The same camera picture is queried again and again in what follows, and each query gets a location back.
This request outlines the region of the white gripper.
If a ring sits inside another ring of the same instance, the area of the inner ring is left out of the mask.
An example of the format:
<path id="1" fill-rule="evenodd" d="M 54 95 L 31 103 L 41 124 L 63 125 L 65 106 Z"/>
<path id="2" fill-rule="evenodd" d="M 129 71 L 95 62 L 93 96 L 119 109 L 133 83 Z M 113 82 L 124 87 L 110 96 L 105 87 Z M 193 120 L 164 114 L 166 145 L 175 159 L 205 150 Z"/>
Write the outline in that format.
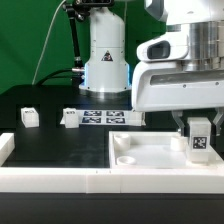
<path id="1" fill-rule="evenodd" d="M 221 134 L 224 70 L 185 72 L 180 62 L 189 53 L 189 38 L 182 33 L 166 33 L 144 42 L 136 53 L 140 62 L 134 69 L 131 94 L 135 111 L 172 111 L 178 132 L 184 135 L 179 110 L 217 108 L 212 127 L 216 136 Z"/>

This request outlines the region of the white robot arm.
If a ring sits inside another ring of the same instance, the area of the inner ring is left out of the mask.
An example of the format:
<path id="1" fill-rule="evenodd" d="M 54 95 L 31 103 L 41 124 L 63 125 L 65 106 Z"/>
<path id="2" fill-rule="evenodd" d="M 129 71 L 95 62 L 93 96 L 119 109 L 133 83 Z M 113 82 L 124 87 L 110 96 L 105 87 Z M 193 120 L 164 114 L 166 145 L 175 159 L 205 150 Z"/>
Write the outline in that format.
<path id="1" fill-rule="evenodd" d="M 149 15 L 166 32 L 137 47 L 129 75 L 123 22 L 102 4 L 90 7 L 91 54 L 82 89 L 95 94 L 131 87 L 132 109 L 170 111 L 180 127 L 181 112 L 215 108 L 224 121 L 224 0 L 144 0 Z"/>

